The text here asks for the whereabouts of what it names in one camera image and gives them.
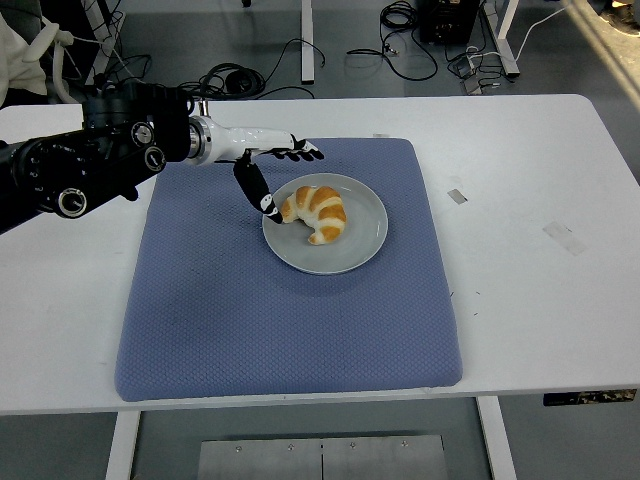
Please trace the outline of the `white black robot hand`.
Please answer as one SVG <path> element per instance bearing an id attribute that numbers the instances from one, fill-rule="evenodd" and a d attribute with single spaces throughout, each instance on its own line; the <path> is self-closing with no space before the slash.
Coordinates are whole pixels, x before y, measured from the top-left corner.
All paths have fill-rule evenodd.
<path id="1" fill-rule="evenodd" d="M 196 157 L 201 164 L 227 162 L 233 165 L 233 175 L 249 203 L 264 217 L 276 224 L 283 216 L 254 157 L 262 154 L 294 162 L 324 158 L 321 151 L 306 139 L 293 134 L 265 128 L 226 128 L 210 119 L 204 120 L 202 152 Z"/>

